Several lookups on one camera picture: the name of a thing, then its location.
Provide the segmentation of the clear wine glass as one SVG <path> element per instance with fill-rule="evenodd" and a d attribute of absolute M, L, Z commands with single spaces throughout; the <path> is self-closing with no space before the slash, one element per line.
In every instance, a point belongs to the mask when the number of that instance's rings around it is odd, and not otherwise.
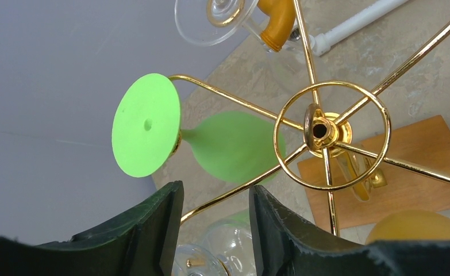
<path fill-rule="evenodd" d="M 257 7 L 259 0 L 177 0 L 174 6 L 175 24 L 187 42 L 208 47 L 230 38 L 240 28 L 255 36 L 269 51 L 274 52 L 260 38 L 269 17 Z M 294 1 L 297 20 L 299 1 Z"/>

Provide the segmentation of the yellow-orange plastic goblet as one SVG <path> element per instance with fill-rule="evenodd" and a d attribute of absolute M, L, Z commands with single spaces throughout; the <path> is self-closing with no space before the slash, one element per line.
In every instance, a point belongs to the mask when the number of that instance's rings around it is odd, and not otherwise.
<path fill-rule="evenodd" d="M 450 240 L 450 218 L 426 210 L 404 210 L 381 219 L 366 243 L 380 240 Z"/>

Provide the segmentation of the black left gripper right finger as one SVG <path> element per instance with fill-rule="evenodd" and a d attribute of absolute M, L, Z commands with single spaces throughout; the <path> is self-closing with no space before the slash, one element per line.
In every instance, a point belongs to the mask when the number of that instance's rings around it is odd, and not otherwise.
<path fill-rule="evenodd" d="M 450 275 L 450 240 L 354 243 L 296 214 L 262 185 L 249 190 L 249 216 L 258 275 Z"/>

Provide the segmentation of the green plastic goblet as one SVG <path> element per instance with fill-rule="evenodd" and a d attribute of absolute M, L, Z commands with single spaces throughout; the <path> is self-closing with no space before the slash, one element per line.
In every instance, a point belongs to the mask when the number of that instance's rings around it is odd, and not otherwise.
<path fill-rule="evenodd" d="M 193 129 L 180 125 L 180 99 L 164 75 L 136 80 L 114 115 L 111 145 L 120 169 L 135 178 L 147 177 L 174 152 L 179 140 L 191 145 L 195 160 L 213 177 L 244 183 L 278 161 L 273 123 L 231 110 L 204 119 Z"/>

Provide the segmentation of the small clear glass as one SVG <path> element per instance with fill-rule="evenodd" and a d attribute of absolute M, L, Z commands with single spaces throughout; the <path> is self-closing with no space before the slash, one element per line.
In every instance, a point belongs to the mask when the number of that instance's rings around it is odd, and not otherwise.
<path fill-rule="evenodd" d="M 206 228 L 195 244 L 176 248 L 172 275 L 256 275 L 249 210 Z"/>

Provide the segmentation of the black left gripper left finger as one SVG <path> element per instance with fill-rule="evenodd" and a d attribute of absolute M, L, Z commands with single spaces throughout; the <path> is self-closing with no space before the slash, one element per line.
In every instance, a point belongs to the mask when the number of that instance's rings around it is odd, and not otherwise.
<path fill-rule="evenodd" d="M 171 275 L 183 199 L 174 181 L 69 241 L 30 246 L 0 236 L 0 275 Z"/>

